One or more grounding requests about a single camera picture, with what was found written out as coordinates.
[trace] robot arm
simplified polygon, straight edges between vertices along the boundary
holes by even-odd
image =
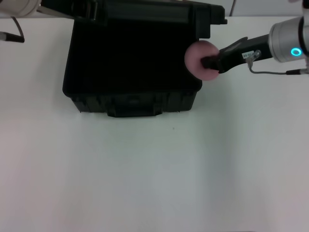
[[[268,35],[250,40],[243,38],[229,47],[221,49],[217,56],[202,58],[203,67],[225,73],[240,64],[247,63],[250,71],[255,74],[308,74],[309,0],[303,0],[303,11],[303,17],[273,25]],[[252,70],[254,61],[268,58],[274,58],[278,62],[306,59],[307,68],[284,73],[254,72]]]
[[[25,17],[37,11],[41,0],[0,0],[0,11],[16,17]]]

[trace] pink sponge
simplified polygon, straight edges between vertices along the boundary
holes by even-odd
[[[207,41],[198,41],[192,44],[184,55],[184,62],[189,72],[203,81],[210,81],[219,75],[219,71],[204,69],[201,59],[219,54],[217,47]]]

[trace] case lid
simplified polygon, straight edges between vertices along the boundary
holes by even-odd
[[[196,39],[210,37],[211,24],[226,24],[222,6],[184,0],[42,0],[41,6],[106,26],[111,19],[194,25]]]

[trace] white object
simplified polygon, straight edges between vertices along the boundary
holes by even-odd
[[[41,0],[2,0],[0,12],[9,16],[25,17],[36,12]]]
[[[228,18],[209,41],[287,19]],[[309,231],[308,76],[243,64],[204,83],[189,112],[80,114],[62,93],[73,20],[19,22],[25,44],[0,52],[1,232]]]

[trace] white wall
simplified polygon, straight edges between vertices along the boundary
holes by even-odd
[[[294,16],[301,13],[301,1],[236,0],[233,16]]]

